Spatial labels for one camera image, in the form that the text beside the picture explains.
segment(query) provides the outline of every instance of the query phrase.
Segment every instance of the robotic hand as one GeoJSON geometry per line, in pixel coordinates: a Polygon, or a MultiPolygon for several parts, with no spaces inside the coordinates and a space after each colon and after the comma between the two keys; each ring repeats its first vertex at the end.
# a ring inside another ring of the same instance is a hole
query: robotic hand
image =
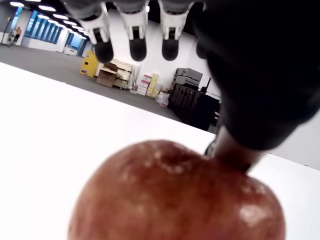
{"type": "MultiPolygon", "coordinates": [[[[96,56],[101,63],[113,58],[109,35],[109,20],[106,4],[100,0],[65,0],[68,11],[79,20],[90,34],[95,45],[96,56]]],[[[178,55],[179,38],[184,29],[192,0],[159,0],[161,30],[163,35],[162,54],[168,60],[178,55]]],[[[129,38],[131,57],[142,61],[147,55],[146,28],[148,13],[146,0],[117,0],[113,4],[120,13],[129,38]]]]}
{"type": "MultiPolygon", "coordinates": [[[[63,0],[90,34],[102,63],[113,58],[108,12],[100,0],[63,0]]],[[[162,55],[178,55],[192,0],[159,0],[162,55]]],[[[320,107],[320,22],[315,2],[204,0],[195,20],[197,54],[222,96],[222,127],[206,154],[247,171],[320,107]]],[[[147,54],[146,0],[116,0],[130,53],[147,54]]]]}

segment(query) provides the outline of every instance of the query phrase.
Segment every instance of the black fingertip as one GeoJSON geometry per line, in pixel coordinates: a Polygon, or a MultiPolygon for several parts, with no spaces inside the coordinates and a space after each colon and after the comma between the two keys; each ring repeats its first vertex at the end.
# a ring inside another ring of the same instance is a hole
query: black fingertip
{"type": "Polygon", "coordinates": [[[98,42],[94,49],[96,58],[100,63],[108,64],[114,58],[114,50],[110,40],[108,42],[98,42]]]}
{"type": "Polygon", "coordinates": [[[205,48],[204,48],[200,43],[198,43],[198,44],[196,45],[196,54],[197,54],[198,57],[201,58],[201,59],[207,59],[206,50],[205,50],[205,48]]]}
{"type": "Polygon", "coordinates": [[[146,39],[133,39],[129,42],[130,46],[130,54],[133,60],[135,61],[142,61],[147,56],[147,44],[146,39]]]}
{"type": "Polygon", "coordinates": [[[179,41],[174,39],[162,41],[162,55],[165,60],[173,61],[177,58],[179,52],[179,41]]]}

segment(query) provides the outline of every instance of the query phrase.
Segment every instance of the white table surface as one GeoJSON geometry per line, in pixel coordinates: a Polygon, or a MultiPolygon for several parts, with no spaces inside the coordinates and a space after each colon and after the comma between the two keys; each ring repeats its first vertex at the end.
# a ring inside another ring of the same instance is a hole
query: white table surface
{"type": "MultiPolygon", "coordinates": [[[[0,239],[65,240],[76,198],[123,147],[167,139],[203,153],[214,135],[0,63],[0,239]]],[[[320,239],[320,171],[267,155],[251,176],[269,185],[287,240],[320,239]]]]}

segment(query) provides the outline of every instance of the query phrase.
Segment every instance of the plastic bag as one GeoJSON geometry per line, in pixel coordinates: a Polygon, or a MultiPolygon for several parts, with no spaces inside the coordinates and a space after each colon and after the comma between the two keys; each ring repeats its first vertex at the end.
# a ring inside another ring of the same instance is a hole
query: plastic bag
{"type": "Polygon", "coordinates": [[[170,94],[160,92],[158,96],[155,97],[155,101],[162,107],[167,107],[169,104],[169,96],[170,94]]]}

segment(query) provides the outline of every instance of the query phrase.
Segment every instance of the apple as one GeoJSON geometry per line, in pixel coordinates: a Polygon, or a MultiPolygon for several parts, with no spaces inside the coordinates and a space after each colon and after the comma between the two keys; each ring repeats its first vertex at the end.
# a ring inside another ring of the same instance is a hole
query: apple
{"type": "Polygon", "coordinates": [[[68,240],[284,240],[285,220],[260,181],[170,141],[107,159],[83,188],[68,240]]]}

